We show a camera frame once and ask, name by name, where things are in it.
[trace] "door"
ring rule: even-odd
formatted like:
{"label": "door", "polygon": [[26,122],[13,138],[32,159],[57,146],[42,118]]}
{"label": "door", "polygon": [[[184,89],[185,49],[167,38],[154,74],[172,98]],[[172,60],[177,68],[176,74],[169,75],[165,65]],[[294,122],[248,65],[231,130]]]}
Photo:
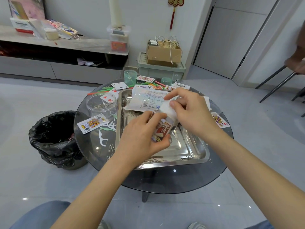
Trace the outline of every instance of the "door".
{"label": "door", "polygon": [[217,0],[194,64],[232,78],[276,0]]}

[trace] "tray rim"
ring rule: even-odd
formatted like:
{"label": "tray rim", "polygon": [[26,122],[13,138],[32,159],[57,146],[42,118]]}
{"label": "tray rim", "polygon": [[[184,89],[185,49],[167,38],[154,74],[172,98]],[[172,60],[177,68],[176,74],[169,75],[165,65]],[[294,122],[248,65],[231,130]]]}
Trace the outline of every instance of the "tray rim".
{"label": "tray rim", "polygon": [[[131,88],[127,88],[124,90],[121,90],[119,93],[119,99],[118,99],[118,110],[117,110],[117,122],[116,122],[116,140],[115,140],[115,150],[117,149],[119,143],[120,143],[120,129],[121,129],[121,113],[122,113],[122,93],[124,91],[132,90]],[[210,151],[207,146],[207,144],[203,141],[203,146],[206,150],[206,156],[203,159],[185,159],[180,161],[166,161],[166,162],[151,162],[151,163],[145,163],[140,164],[138,167],[136,167],[134,170],[139,169],[151,169],[151,168],[158,168],[158,167],[167,167],[167,166],[174,166],[174,165],[191,165],[191,164],[201,164],[205,163],[210,159]]]}

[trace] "hanging decoration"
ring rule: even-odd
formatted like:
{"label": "hanging decoration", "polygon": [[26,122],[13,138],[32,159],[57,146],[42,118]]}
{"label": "hanging decoration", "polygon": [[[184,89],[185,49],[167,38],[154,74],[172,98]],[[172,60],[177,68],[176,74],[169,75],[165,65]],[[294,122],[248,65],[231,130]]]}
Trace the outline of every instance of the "hanging decoration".
{"label": "hanging decoration", "polygon": [[170,5],[173,5],[173,14],[172,14],[172,20],[170,22],[170,30],[173,27],[173,17],[175,16],[175,10],[176,10],[176,6],[183,6],[184,4],[184,0],[168,0],[168,3]]}

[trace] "blue jeans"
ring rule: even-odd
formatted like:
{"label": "blue jeans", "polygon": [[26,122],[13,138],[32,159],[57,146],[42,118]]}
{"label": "blue jeans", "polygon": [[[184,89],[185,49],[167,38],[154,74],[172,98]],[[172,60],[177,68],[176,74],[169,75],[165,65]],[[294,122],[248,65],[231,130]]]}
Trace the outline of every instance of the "blue jeans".
{"label": "blue jeans", "polygon": [[[23,215],[10,229],[49,229],[69,205],[69,202],[63,201],[46,202]],[[274,229],[274,227],[268,221],[264,221],[247,229]]]}

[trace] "metal tray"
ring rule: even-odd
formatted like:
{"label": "metal tray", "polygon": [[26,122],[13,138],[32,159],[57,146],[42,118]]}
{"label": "metal tray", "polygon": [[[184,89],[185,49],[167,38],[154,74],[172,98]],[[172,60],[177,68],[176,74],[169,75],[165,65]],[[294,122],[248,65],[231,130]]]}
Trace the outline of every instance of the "metal tray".
{"label": "metal tray", "polygon": [[[125,126],[132,119],[142,114],[142,112],[123,109],[131,99],[131,89],[120,91],[116,125],[116,148],[119,145]],[[178,124],[171,133],[170,146],[153,155],[136,169],[204,163],[208,161],[209,157],[210,152],[206,143],[188,132],[181,124]]]}

